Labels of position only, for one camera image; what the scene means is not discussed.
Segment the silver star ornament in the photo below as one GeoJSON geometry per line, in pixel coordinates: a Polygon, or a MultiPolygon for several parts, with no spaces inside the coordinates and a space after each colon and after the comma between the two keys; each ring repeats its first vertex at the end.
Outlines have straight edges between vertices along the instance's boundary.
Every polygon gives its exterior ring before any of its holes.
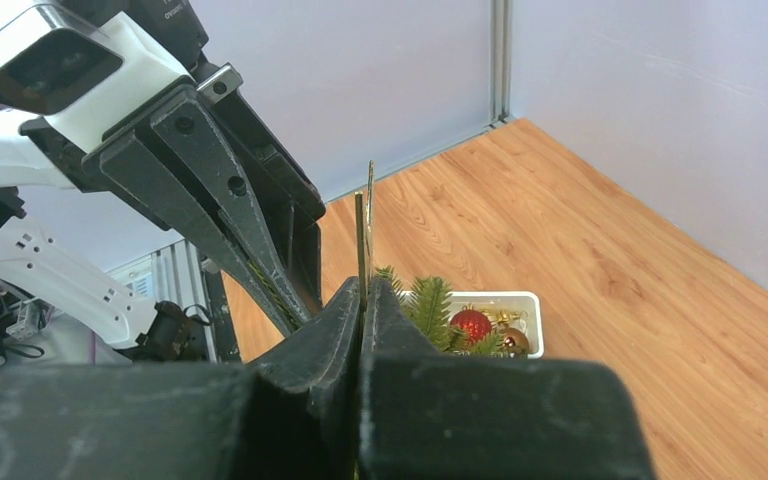
{"type": "Polygon", "coordinates": [[[374,161],[368,162],[367,183],[363,190],[354,193],[356,244],[359,278],[359,296],[363,311],[366,310],[370,286],[374,276],[373,260],[373,210],[374,210],[374,161]]]}

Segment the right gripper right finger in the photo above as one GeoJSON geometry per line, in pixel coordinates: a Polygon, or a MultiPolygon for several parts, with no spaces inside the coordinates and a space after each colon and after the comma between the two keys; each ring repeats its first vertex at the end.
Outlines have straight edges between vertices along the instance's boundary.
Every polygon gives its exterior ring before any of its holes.
{"type": "Polygon", "coordinates": [[[390,283],[369,288],[359,354],[364,479],[652,479],[630,393],[607,366],[440,352],[390,283]]]}

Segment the small green christmas tree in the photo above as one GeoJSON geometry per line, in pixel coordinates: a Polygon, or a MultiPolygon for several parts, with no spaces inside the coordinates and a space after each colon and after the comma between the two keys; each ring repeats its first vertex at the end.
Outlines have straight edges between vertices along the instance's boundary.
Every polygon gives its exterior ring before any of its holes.
{"type": "Polygon", "coordinates": [[[463,309],[453,306],[451,284],[439,276],[416,277],[410,290],[391,266],[376,267],[375,276],[386,279],[393,288],[402,313],[441,352],[457,355],[504,356],[500,351],[501,338],[497,327],[481,341],[471,344],[467,335],[450,325],[454,314],[463,309]]]}

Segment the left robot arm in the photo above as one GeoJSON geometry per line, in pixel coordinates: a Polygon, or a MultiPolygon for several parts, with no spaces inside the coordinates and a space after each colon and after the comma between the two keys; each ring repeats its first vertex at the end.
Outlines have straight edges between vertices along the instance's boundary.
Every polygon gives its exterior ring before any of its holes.
{"type": "Polygon", "coordinates": [[[0,1],[0,281],[132,360],[204,357],[197,318],[71,252],[19,188],[108,192],[175,230],[291,334],[321,310],[311,180],[204,54],[188,1],[0,1]]]}

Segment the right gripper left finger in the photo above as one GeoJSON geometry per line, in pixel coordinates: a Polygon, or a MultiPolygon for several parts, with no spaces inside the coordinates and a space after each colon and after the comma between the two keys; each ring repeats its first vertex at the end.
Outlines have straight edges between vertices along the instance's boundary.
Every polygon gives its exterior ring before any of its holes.
{"type": "Polygon", "coordinates": [[[359,281],[248,364],[0,372],[0,479],[349,479],[359,281]]]}

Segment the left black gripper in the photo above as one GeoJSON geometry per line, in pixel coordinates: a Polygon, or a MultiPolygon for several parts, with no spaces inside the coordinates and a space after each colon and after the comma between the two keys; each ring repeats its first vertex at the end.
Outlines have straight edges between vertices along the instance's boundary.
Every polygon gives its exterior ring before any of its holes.
{"type": "Polygon", "coordinates": [[[235,67],[207,62],[196,79],[197,90],[184,78],[165,87],[92,150],[42,117],[22,123],[19,134],[80,192],[109,192],[176,230],[290,334],[323,307],[324,202],[237,92],[243,78],[235,67]]]}

